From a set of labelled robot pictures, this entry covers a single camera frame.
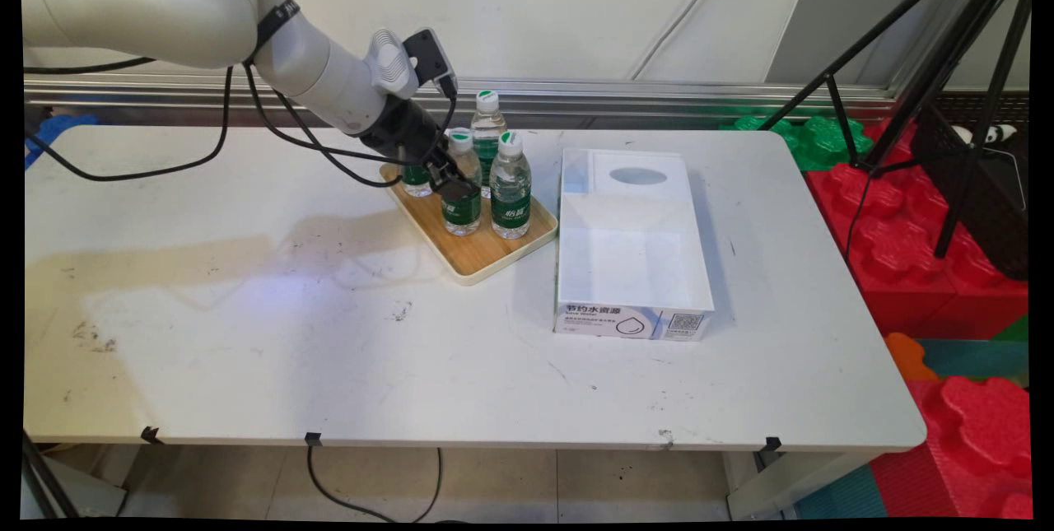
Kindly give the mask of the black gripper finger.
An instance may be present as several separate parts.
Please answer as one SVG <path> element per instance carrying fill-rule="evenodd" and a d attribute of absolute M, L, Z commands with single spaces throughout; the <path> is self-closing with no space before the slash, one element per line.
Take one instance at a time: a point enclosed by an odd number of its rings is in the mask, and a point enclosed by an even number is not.
<path fill-rule="evenodd" d="M 479 194 L 479 185 L 464 175 L 456 165 L 429 165 L 429 183 L 433 193 L 443 198 L 473 197 Z"/>
<path fill-rule="evenodd" d="M 479 155 L 473 148 L 447 148 L 449 162 L 443 170 L 446 179 L 464 179 L 479 182 Z"/>

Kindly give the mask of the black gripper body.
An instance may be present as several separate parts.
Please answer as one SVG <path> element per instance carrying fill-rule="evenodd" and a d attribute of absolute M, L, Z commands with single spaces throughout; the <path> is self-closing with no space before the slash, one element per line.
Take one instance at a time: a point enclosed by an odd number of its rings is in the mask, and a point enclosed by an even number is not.
<path fill-rule="evenodd" d="M 444 138 L 445 130 L 428 111 L 413 100 L 387 96 L 380 117 L 359 134 L 369 149 L 362 159 L 419 165 L 438 174 L 450 168 Z"/>

